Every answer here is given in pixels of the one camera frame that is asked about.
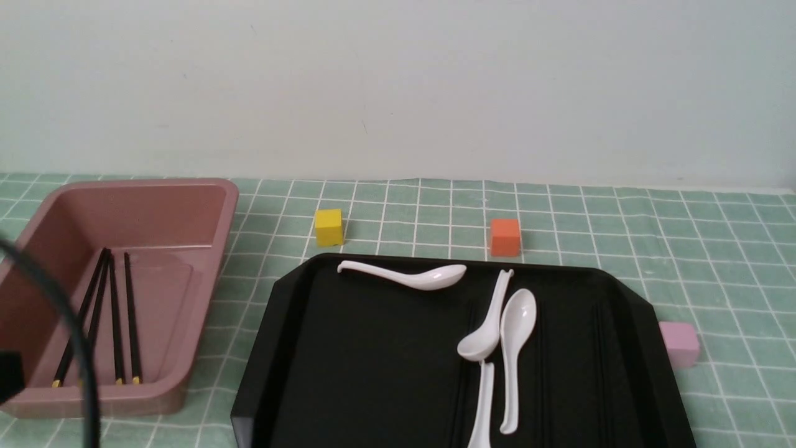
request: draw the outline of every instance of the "yellow cube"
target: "yellow cube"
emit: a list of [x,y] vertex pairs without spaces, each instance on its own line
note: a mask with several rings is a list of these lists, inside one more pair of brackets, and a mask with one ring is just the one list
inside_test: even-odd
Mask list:
[[315,212],[315,240],[320,247],[343,243],[343,212],[340,209]]

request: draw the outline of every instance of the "black cord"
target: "black cord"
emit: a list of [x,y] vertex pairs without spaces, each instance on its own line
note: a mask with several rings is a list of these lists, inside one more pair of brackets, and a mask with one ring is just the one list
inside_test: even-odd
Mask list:
[[69,340],[74,347],[77,363],[80,365],[80,378],[83,380],[83,445],[86,448],[100,446],[100,401],[97,393],[97,379],[94,372],[94,356],[88,348],[83,329],[77,316],[69,305],[69,298],[58,283],[44,271],[30,256],[18,250],[10,242],[0,238],[0,250],[11,258],[17,267],[44,291],[50,304],[64,319],[69,330]]

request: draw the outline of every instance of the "pink plastic tray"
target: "pink plastic tray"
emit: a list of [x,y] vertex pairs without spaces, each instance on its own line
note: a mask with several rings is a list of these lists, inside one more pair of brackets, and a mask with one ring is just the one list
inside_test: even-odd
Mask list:
[[[115,385],[110,293],[106,290],[95,365],[103,415],[168,414],[182,407],[237,187],[222,179],[74,183],[54,191],[17,243],[80,307],[103,247],[116,258],[127,381],[131,379],[123,253],[131,255],[143,384]],[[0,348],[22,354],[27,388],[2,409],[19,418],[81,416],[73,361],[52,388],[67,342],[58,315],[9,260],[0,264]]]

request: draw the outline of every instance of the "orange cube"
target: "orange cube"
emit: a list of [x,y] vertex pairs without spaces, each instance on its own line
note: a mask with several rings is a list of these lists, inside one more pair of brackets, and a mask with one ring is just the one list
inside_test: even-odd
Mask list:
[[492,220],[490,249],[493,257],[519,257],[520,244],[520,222],[518,220]]

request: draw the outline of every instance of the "white wall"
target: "white wall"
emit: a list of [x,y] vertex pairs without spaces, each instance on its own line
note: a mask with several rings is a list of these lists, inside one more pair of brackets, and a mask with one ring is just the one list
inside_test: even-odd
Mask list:
[[793,0],[5,0],[0,171],[796,185]]

